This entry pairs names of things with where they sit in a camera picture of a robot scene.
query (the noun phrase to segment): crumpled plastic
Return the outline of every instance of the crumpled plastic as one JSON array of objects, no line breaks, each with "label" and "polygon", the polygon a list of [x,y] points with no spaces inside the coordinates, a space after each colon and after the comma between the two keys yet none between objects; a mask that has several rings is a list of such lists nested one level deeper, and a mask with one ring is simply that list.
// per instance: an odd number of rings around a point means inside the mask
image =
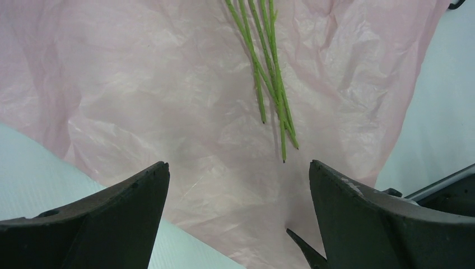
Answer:
[{"label": "crumpled plastic", "polygon": [[323,250],[309,162],[374,185],[449,3],[276,0],[283,164],[224,1],[3,0],[0,120],[103,185],[167,161],[166,219],[247,268],[307,268],[285,228]]}]

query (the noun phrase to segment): green stem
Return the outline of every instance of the green stem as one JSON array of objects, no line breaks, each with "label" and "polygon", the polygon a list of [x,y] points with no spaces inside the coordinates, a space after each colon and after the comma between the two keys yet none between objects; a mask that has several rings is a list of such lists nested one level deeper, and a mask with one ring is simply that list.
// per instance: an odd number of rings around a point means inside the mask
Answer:
[{"label": "green stem", "polygon": [[[248,22],[248,17],[246,14],[246,6],[244,5],[244,0],[239,0],[239,8],[241,9],[241,16],[243,18],[243,23],[244,23],[244,29],[246,31],[246,37],[248,38],[249,42],[249,50],[254,52],[254,45],[252,42],[252,36],[251,36],[251,30],[249,27],[249,22]],[[259,71],[257,70],[257,63],[256,60],[253,58],[253,70],[254,70],[254,83],[255,83],[255,89],[257,91],[257,100],[259,103],[259,111],[260,111],[260,119],[262,120],[262,123],[266,123],[266,109],[264,107],[264,96],[262,95],[262,88],[260,86],[260,75]]]},{"label": "green stem", "polygon": [[277,85],[275,88],[276,95],[277,95],[277,115],[279,116],[280,120],[280,127],[281,127],[281,144],[282,144],[282,161],[285,163],[285,159],[287,158],[287,149],[285,146],[285,124],[284,124],[284,104],[283,104],[283,98],[282,94],[282,86],[280,84],[279,76],[280,76],[280,69],[279,69],[279,62],[277,59],[277,50],[275,49],[275,14],[274,14],[274,1],[269,0],[269,14],[271,16],[271,39],[269,40],[269,43],[271,44],[271,53],[272,53],[272,58],[274,60],[274,67],[276,69],[276,77],[277,77]]},{"label": "green stem", "polygon": [[257,9],[255,7],[254,0],[248,0],[248,3],[249,3],[249,8],[251,9],[251,13],[252,13],[253,18],[254,18],[254,23],[255,23],[255,27],[257,28],[257,33],[259,34],[259,39],[260,39],[260,43],[262,45],[262,50],[264,51],[264,57],[266,59],[267,70],[269,71],[269,75],[271,76],[272,86],[275,88],[276,87],[276,84],[275,84],[275,81],[276,81],[275,76],[276,75],[274,73],[274,68],[272,66],[271,56],[269,55],[269,51],[267,49],[267,43],[266,43],[266,39],[264,37],[264,32],[262,31],[262,27],[260,25],[259,15],[257,13]]},{"label": "green stem", "polygon": [[[229,8],[229,11],[231,12],[232,17],[234,18],[234,20],[237,24],[237,28],[241,32],[241,35],[243,35],[244,43],[246,44],[246,46],[248,48],[250,48],[252,40],[249,40],[247,38],[244,26],[242,25],[242,23],[239,19],[238,13],[236,12],[236,10],[234,9],[234,6],[231,3],[231,0],[226,0],[226,4],[227,4],[227,7]],[[262,79],[264,80],[264,84],[266,85],[267,89],[269,90],[269,93],[270,93],[271,97],[274,100],[276,100],[277,95],[274,91],[274,88],[272,87],[272,84],[269,81],[269,78],[267,77],[266,73],[264,72],[264,69],[262,68],[262,65],[260,64],[260,62],[258,60],[259,58],[257,57],[254,50],[250,50],[250,54],[251,54],[252,60],[255,61],[256,64],[257,64],[257,70],[259,71],[260,75],[262,76]]]}]

